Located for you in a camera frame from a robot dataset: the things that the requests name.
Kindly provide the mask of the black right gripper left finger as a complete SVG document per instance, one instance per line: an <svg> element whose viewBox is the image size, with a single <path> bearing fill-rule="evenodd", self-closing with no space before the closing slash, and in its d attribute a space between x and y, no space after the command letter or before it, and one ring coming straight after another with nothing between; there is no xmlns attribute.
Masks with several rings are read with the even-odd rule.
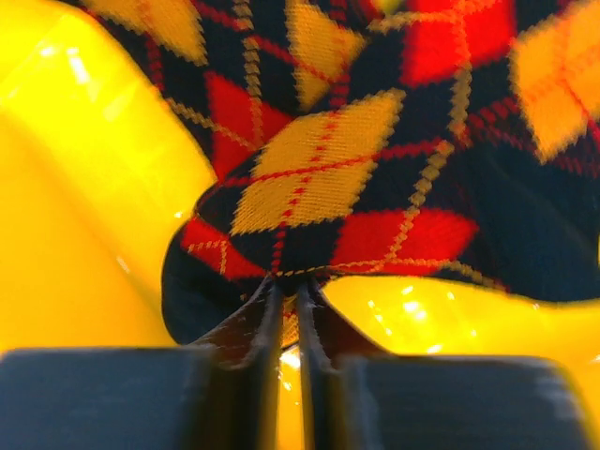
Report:
<svg viewBox="0 0 600 450"><path fill-rule="evenodd" d="M5 449L271 449L282 295L266 279L177 348L63 348L1 359Z"/></svg>

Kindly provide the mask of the argyle sock red yellow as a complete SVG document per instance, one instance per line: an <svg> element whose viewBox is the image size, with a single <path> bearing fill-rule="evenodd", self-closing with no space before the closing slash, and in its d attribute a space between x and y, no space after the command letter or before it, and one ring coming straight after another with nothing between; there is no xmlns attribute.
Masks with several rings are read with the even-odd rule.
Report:
<svg viewBox="0 0 600 450"><path fill-rule="evenodd" d="M599 157L543 162L518 120L463 140L387 144L392 92L292 121L196 202L163 265L162 315L187 344L265 277L446 278L535 300L599 295Z"/></svg>

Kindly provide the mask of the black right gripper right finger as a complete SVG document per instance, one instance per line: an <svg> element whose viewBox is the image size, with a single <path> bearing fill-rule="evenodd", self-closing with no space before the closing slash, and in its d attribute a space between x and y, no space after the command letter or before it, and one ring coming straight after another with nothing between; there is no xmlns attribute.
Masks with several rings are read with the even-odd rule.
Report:
<svg viewBox="0 0 600 450"><path fill-rule="evenodd" d="M588 409L543 358L404 356L334 311L315 282L296 296L308 449L587 449Z"/></svg>

